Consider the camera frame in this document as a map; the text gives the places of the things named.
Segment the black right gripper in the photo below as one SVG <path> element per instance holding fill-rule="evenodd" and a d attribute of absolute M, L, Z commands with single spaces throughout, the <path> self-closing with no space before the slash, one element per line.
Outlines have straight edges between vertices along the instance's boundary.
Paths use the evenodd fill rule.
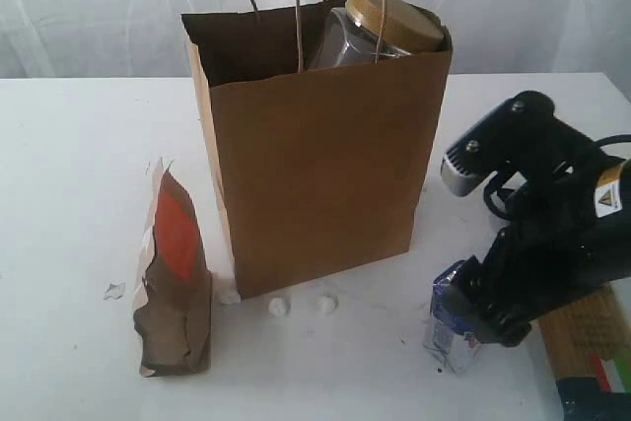
<path fill-rule="evenodd" d="M 503 229 L 482 264 L 473 255 L 452 280 L 457 313 L 481 313 L 484 344 L 517 347 L 530 321 L 630 275 L 630 164 L 573 174 L 548 214 Z"/>

